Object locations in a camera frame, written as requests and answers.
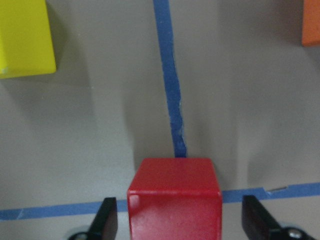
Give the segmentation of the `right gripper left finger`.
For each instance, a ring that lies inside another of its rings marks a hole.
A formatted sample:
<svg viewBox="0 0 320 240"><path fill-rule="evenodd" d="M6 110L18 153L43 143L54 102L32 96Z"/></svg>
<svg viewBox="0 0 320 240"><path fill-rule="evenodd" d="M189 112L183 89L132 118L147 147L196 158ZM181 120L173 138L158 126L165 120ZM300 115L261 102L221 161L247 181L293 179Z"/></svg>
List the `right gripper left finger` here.
<svg viewBox="0 0 320 240"><path fill-rule="evenodd" d="M86 235L88 240L115 240L118 231L118 208L115 197L103 200Z"/></svg>

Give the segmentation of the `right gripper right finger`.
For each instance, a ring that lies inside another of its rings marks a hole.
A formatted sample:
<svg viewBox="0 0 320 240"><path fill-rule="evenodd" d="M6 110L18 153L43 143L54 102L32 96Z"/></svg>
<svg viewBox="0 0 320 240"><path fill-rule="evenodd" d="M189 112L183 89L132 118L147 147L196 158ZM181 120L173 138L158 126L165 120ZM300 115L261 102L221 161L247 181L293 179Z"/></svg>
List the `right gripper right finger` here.
<svg viewBox="0 0 320 240"><path fill-rule="evenodd" d="M281 226L254 195L244 195L241 225L249 240L313 240L307 232L294 226Z"/></svg>

